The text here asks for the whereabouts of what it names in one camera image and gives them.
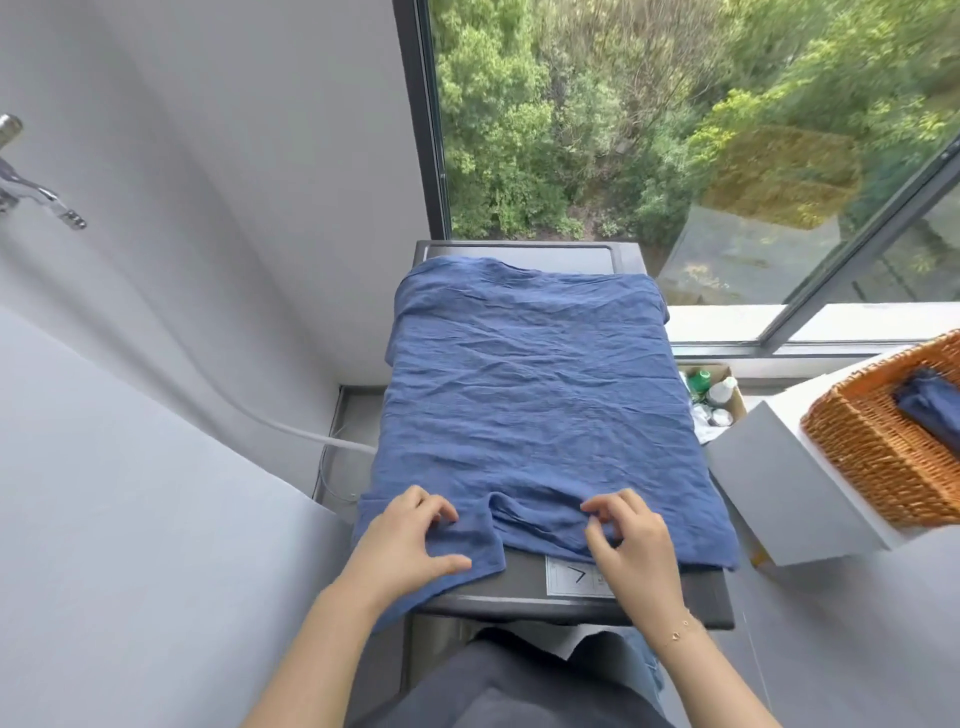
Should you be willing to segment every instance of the green bottle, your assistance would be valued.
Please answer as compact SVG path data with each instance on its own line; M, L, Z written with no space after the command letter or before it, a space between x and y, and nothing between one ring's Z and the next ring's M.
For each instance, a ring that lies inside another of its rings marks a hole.
M700 401L710 388L710 372L701 369L699 372L688 375L686 382L690 388L690 396L694 401Z

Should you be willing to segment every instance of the left hand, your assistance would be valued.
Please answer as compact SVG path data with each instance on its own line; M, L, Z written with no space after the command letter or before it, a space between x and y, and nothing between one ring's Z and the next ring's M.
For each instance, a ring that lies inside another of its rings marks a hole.
M434 579L468 570L461 554L431 557L426 532L441 518L456 521L457 511L446 498L410 486L370 522L337 579L349 586L379 616L397 599Z

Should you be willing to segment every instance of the folded blue cloth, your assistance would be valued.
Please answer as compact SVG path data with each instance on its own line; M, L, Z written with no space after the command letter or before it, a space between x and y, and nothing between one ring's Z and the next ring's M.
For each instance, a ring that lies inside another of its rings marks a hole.
M354 539L412 484L447 497L434 555L473 568L401 599L390 621L503 570L503 546L590 561L580 503L635 488L686 564L735 568L738 548L693 432L689 395L649 276L526 271L437 257L396 291L372 483Z
M894 391L903 414L960 457L960 389L940 373L922 367Z

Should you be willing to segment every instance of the white hose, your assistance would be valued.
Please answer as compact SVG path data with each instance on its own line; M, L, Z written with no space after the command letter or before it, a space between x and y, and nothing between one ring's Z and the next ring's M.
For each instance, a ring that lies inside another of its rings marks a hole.
M170 325L170 322L167 321L166 317L160 312L159 306L157 306L150 296L148 296L147 293L144 292L139 285L137 285L136 281L133 279L133 276L131 276L127 270L106 251L103 251L98 246L92 244L90 245L90 248L95 250L104 260L106 260L120 275L120 277L127 282L127 285L136 292L143 303L147 305L147 308L150 309L150 312L154 314L156 319L160 322L160 325L166 330L167 334L169 334L170 338L172 338L177 343L177 346L180 347L180 350L183 352L183 355L186 357L187 361L189 361L193 368L197 370L197 374L199 374L209 385L210 389L223 398L227 404L247 415L247 417L249 417L251 420L259 422L261 425L271 427L272 429L280 432L286 432L288 435L302 437L304 440L312 440L315 443L329 445L332 448L352 449L356 450L357 452L365 452L368 455L376 455L376 448L371 447L370 445L353 443L350 440L338 440L335 437L328 437L317 432L310 432L309 430L300 429L299 427L285 425L284 423L277 422L266 415L261 415L259 412L250 409L243 402L234 399L233 395L221 387L220 384L217 383L216 379L211 376L204 366L197 360L197 357L190 350L190 347L186 344L186 342L183 341L182 338L180 338L180 335L177 334L177 331L174 329L174 327Z

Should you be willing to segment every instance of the green foliage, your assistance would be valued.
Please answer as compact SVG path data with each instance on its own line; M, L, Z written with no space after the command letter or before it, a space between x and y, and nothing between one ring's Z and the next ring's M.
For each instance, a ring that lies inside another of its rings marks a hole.
M850 235L960 130L958 8L431 0L454 233L669 247L732 141L785 129L848 140ZM800 151L790 174L818 181Z

